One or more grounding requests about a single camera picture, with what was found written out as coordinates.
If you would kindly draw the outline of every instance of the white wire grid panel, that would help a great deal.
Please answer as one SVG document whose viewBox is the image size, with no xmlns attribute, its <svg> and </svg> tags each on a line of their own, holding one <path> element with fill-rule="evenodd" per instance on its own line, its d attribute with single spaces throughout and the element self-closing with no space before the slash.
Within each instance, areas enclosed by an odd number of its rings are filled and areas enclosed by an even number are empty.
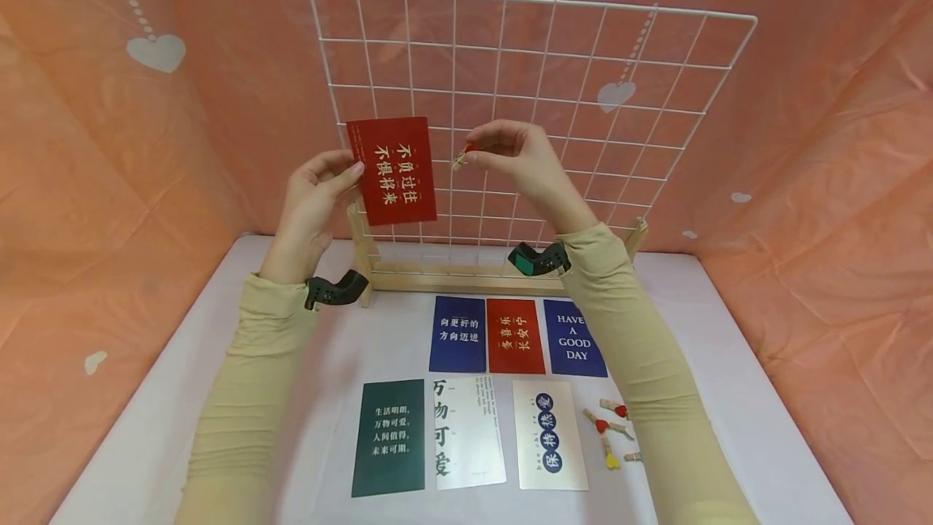
<svg viewBox="0 0 933 525">
<path fill-rule="evenodd" d="M 374 228 L 381 260 L 502 266 L 553 231 L 495 174 L 450 171 L 475 126 L 545 127 L 616 234 L 647 217 L 756 17 L 566 0 L 311 0 L 339 142 L 346 122 L 428 116 L 435 223 Z"/>
</svg>

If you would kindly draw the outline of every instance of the white card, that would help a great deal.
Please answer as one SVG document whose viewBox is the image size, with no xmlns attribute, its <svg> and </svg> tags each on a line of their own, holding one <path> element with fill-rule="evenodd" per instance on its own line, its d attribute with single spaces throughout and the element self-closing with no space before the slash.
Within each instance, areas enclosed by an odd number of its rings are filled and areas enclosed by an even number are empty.
<svg viewBox="0 0 933 525">
<path fill-rule="evenodd" d="M 589 490 L 567 382 L 512 382 L 521 489 Z"/>
<path fill-rule="evenodd" d="M 437 490 L 505 482 L 505 458 L 492 378 L 434 382 Z"/>
</svg>

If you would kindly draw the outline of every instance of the wooden base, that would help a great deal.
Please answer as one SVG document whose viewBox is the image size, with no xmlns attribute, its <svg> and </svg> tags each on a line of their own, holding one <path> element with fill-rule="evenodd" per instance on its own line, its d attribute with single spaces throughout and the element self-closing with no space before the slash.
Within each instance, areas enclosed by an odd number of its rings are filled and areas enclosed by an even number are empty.
<svg viewBox="0 0 933 525">
<path fill-rule="evenodd" d="M 417 263 L 386 261 L 369 236 L 369 224 L 356 203 L 347 209 L 350 230 L 355 247 L 356 271 L 366 275 L 369 286 L 360 297 L 364 309 L 373 301 L 373 291 L 389 292 L 445 292 L 456 294 L 504 294 L 516 297 L 566 297 L 564 285 L 557 273 L 522 275 L 511 263 L 505 266 L 446 265 L 446 263 Z M 634 256 L 647 236 L 647 223 L 639 219 L 634 230 L 625 238 L 628 256 Z"/>
</svg>

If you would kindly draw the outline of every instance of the red card with white text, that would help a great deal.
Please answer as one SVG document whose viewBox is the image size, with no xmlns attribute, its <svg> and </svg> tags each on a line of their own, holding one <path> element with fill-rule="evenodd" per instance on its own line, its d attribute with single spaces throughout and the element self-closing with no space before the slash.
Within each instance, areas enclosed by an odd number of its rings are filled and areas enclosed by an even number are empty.
<svg viewBox="0 0 933 525">
<path fill-rule="evenodd" d="M 366 164 L 360 191 L 370 225 L 437 219 L 427 118 L 357 120 L 347 132 Z"/>
<path fill-rule="evenodd" d="M 490 373 L 544 375 L 544 353 L 534 300 L 486 300 Z"/>
</svg>

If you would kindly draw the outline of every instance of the blue card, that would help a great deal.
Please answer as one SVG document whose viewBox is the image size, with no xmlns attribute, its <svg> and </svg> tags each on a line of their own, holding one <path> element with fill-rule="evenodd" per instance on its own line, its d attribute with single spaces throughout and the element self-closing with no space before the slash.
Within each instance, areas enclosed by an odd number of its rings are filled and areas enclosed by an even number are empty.
<svg viewBox="0 0 933 525">
<path fill-rule="evenodd" d="M 591 378 L 609 376 L 603 354 L 596 347 L 576 305 L 566 300 L 545 300 L 544 320 L 547 323 L 552 373 Z"/>
<path fill-rule="evenodd" d="M 486 372 L 486 301 L 437 297 L 430 371 Z"/>
</svg>

